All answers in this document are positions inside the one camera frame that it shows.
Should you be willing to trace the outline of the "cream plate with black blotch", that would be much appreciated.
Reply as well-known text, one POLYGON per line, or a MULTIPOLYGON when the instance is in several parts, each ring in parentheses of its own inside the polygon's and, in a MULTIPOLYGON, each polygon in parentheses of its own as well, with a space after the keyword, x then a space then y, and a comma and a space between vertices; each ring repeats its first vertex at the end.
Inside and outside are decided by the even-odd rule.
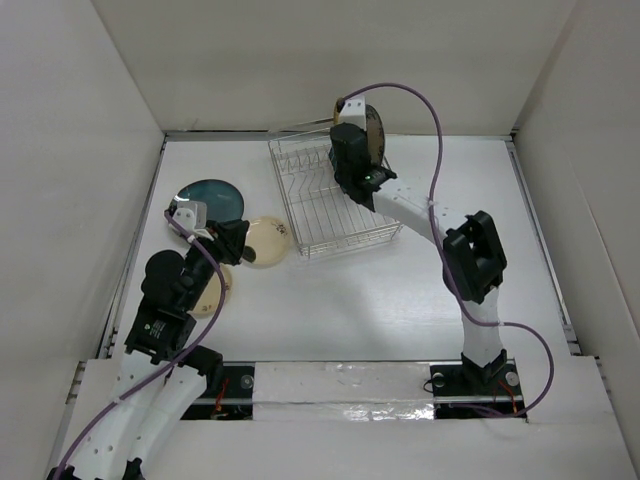
POLYGON ((249 221, 242 258, 254 267, 273 267, 286 257, 291 241, 284 220, 273 216, 254 218, 249 221))

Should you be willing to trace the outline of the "woven bamboo round plate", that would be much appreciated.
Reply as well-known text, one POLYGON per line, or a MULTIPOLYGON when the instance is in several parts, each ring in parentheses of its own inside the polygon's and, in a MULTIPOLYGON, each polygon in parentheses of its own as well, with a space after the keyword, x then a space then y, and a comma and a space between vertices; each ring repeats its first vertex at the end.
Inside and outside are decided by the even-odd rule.
POLYGON ((338 98, 333 107, 333 124, 337 125, 340 123, 340 114, 342 109, 344 108, 345 100, 343 98, 338 98))

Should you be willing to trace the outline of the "round teal glazed plate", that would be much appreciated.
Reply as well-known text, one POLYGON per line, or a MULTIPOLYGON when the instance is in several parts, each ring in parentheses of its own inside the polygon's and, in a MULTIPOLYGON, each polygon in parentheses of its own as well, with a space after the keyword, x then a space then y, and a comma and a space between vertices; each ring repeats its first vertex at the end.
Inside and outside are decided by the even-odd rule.
POLYGON ((207 229, 212 222, 243 220, 244 198, 234 185, 223 180, 198 180, 183 187, 174 199, 204 202, 207 205, 207 229))

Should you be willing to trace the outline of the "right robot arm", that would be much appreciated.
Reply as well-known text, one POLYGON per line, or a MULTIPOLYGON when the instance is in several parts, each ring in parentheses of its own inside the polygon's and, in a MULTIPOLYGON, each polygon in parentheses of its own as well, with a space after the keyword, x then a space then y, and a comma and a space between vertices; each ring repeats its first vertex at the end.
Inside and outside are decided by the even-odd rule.
POLYGON ((335 125, 329 137, 334 179, 344 193, 436 247, 443 281, 461 309, 463 384, 474 393, 486 392, 507 362, 497 307, 507 261, 493 218, 482 210, 459 214, 413 190, 392 170, 373 162, 367 134, 356 125, 335 125))

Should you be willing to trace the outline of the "blue floral white plate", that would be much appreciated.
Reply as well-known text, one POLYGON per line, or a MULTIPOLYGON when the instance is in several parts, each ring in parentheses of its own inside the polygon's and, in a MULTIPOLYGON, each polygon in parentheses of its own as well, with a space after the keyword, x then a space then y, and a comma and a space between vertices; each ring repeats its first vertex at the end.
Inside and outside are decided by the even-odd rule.
POLYGON ((365 107, 366 135, 371 163, 380 166, 385 154, 385 133, 381 117, 370 104, 365 107))

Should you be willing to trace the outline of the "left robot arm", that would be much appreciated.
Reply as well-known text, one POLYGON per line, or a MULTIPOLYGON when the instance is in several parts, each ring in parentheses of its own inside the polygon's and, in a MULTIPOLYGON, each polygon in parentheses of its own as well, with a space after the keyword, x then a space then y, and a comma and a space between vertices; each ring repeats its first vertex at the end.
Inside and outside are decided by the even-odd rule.
POLYGON ((68 447, 51 479, 143 478, 192 403, 226 387, 222 355, 191 336, 192 313, 210 281, 225 280, 222 265, 240 263, 250 224, 211 222, 198 231, 177 215, 165 218, 190 248, 148 260, 109 402, 68 447))

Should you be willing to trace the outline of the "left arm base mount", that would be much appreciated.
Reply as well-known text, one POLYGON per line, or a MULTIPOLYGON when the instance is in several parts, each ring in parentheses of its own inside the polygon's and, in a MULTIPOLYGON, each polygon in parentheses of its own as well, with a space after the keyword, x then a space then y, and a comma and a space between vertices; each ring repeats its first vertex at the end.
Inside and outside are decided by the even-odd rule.
POLYGON ((252 420, 255 367, 252 362, 224 364, 217 385, 201 395, 190 407, 195 420, 252 420))

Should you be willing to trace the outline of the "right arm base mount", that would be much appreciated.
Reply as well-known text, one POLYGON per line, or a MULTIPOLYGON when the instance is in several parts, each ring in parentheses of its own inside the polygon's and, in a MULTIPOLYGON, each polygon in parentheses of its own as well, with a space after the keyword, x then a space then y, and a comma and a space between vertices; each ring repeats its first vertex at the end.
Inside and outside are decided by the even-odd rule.
POLYGON ((431 364, 423 390, 433 397, 436 420, 497 417, 525 408, 513 363, 507 363, 496 379, 479 386, 473 386, 463 376, 460 363, 431 364))

